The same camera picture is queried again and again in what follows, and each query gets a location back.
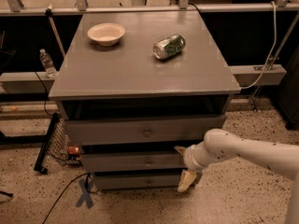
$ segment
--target white bowl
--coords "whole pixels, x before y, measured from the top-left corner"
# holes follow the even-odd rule
[[[108,47],[116,44],[124,34],[123,26],[116,23],[102,23],[92,27],[87,36],[98,44]]]

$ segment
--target top drawer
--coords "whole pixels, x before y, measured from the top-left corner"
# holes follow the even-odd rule
[[[66,121],[72,142],[82,145],[202,139],[207,130],[221,128],[225,115],[155,119]]]

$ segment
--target floor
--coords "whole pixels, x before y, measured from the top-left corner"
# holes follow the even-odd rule
[[[259,112],[254,112],[247,99],[233,99],[223,129],[244,138],[299,145],[299,131],[285,129],[285,120],[267,98],[257,104]],[[6,136],[45,134],[50,119],[42,106],[3,105],[0,131]],[[54,112],[55,105],[47,109]],[[47,175],[34,171],[40,146],[0,146],[0,190],[14,194],[0,195],[1,223],[43,223],[63,189],[85,173],[51,155],[44,160]],[[176,187],[113,190],[81,202],[85,176],[69,185],[45,223],[283,223],[292,190],[290,180],[240,158],[210,165],[185,193]]]

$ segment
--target bottom drawer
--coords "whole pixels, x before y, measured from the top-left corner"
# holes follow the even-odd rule
[[[178,186],[181,169],[122,173],[93,173],[94,185],[100,189],[135,189]]]

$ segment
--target soda can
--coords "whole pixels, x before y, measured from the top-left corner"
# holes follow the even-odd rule
[[[168,38],[157,42],[153,46],[153,53],[159,60],[164,60],[180,53],[186,46],[185,37],[182,35],[171,35]]]

